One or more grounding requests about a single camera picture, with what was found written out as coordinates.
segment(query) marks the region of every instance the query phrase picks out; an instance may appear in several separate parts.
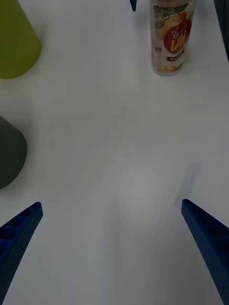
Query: white table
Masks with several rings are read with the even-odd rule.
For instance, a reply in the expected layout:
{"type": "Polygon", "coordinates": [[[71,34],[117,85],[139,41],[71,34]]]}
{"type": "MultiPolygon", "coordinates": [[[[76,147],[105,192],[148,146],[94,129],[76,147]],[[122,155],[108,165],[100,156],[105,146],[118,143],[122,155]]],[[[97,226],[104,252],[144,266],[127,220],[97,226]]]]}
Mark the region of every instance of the white table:
{"type": "Polygon", "coordinates": [[[172,77],[151,70],[144,0],[136,13],[128,0],[21,4],[43,49],[0,81],[1,115],[28,142],[0,224],[36,201],[44,218],[4,305],[222,304],[176,203],[195,163],[187,196],[229,225],[229,66],[213,0],[198,0],[172,77]]]}

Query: lime green cone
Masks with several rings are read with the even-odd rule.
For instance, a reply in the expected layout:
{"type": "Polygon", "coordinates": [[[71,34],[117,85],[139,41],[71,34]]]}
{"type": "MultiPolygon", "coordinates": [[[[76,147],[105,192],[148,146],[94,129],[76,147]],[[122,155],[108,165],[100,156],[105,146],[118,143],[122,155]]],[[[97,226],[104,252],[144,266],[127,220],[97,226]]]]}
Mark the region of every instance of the lime green cone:
{"type": "Polygon", "coordinates": [[[17,0],[0,0],[0,78],[28,71],[41,53],[41,43],[17,0]]]}

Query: red circular logo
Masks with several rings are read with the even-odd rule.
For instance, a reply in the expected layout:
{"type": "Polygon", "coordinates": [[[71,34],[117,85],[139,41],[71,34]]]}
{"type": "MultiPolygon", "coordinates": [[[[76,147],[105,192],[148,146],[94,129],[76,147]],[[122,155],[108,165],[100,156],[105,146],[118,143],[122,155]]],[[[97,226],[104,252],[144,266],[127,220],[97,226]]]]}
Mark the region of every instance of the red circular logo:
{"type": "Polygon", "coordinates": [[[192,21],[184,20],[179,25],[170,28],[164,36],[164,46],[171,54],[177,54],[185,45],[190,35],[192,21]]]}

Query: bottle label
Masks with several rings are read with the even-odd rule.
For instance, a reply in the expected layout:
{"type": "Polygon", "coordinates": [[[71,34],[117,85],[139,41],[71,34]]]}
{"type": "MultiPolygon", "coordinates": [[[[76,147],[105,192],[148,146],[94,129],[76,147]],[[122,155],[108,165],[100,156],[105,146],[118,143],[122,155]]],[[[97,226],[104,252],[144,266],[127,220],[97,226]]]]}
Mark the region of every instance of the bottle label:
{"type": "Polygon", "coordinates": [[[157,72],[169,75],[182,68],[194,8],[195,0],[174,8],[151,2],[152,64],[157,72]]]}

